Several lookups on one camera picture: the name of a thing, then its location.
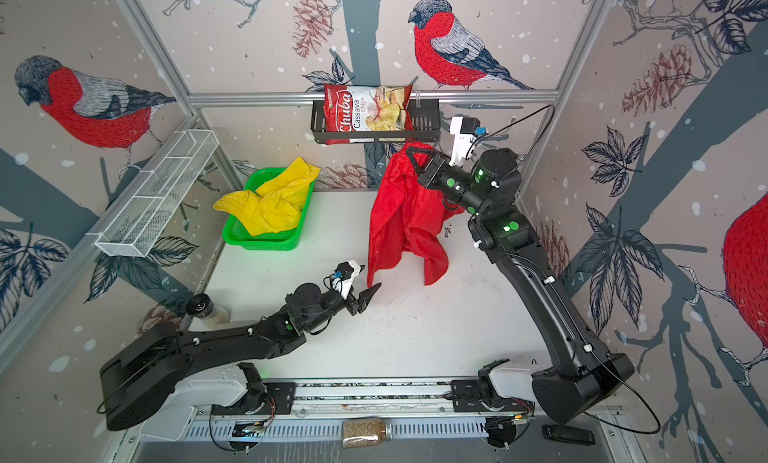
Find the red shorts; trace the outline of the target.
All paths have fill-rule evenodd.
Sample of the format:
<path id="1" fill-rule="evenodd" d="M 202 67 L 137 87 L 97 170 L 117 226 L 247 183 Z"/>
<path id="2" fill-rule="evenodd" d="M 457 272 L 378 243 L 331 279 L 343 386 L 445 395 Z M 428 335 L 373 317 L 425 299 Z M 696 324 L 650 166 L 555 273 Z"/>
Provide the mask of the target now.
<path id="1" fill-rule="evenodd" d="M 402 254 L 410 252 L 424 260 L 424 284 L 437 282 L 448 270 L 449 259 L 438 234 L 443 223 L 463 212 L 447 204 L 442 193 L 418 183 L 406 151 L 427 149 L 421 142 L 409 142 L 392 155 L 371 210 L 367 284 L 374 284 L 379 270 L 392 269 Z"/>

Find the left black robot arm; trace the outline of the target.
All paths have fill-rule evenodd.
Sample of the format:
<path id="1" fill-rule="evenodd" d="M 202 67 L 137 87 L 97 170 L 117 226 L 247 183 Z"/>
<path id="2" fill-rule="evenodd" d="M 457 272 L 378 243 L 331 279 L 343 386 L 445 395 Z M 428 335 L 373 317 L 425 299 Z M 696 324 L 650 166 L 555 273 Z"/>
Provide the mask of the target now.
<path id="1" fill-rule="evenodd" d="M 377 283 L 344 297 L 305 283 L 286 296 L 278 312 L 230 329 L 183 332 L 170 323 L 159 324 L 102 366 L 103 400 L 97 412 L 105 416 L 108 430 L 129 429 L 157 413 L 183 379 L 230 363 L 242 370 L 246 393 L 219 406 L 240 414 L 256 412 L 274 399 L 251 362 L 293 352 L 343 309 L 352 316 L 364 312 L 380 287 Z"/>

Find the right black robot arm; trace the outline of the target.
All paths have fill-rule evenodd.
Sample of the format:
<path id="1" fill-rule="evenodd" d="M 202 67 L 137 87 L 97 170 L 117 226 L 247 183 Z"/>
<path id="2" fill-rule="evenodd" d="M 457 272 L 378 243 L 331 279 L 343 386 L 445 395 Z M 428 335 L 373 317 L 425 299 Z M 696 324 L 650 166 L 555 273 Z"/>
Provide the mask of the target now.
<path id="1" fill-rule="evenodd" d="M 406 155 L 420 185 L 469 212 L 474 242 L 512 284 L 542 335 L 552 366 L 533 374 L 532 390 L 544 412 L 565 424 L 625 383 L 634 365 L 611 352 L 576 310 L 515 204 L 522 181 L 516 153 L 488 150 L 471 171 L 432 147 L 409 147 Z"/>

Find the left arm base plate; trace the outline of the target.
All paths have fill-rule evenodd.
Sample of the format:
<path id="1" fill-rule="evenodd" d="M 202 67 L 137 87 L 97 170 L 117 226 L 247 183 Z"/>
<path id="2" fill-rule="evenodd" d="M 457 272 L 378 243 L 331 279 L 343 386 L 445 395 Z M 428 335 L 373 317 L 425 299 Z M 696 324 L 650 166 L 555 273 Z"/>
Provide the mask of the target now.
<path id="1" fill-rule="evenodd" d="M 262 390 L 249 389 L 231 406 L 214 405 L 213 416 L 289 415 L 292 412 L 297 384 L 294 382 L 266 382 Z"/>

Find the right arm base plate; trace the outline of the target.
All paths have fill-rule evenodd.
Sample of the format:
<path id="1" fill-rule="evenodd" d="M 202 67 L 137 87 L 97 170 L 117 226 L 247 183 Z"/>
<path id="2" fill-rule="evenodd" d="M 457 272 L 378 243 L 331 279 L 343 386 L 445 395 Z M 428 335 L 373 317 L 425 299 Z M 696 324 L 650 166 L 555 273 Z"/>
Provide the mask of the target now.
<path id="1" fill-rule="evenodd" d="M 443 397 L 452 402 L 456 413 L 521 412 L 533 414 L 535 403 L 519 398 L 500 396 L 491 384 L 482 379 L 452 380 Z"/>

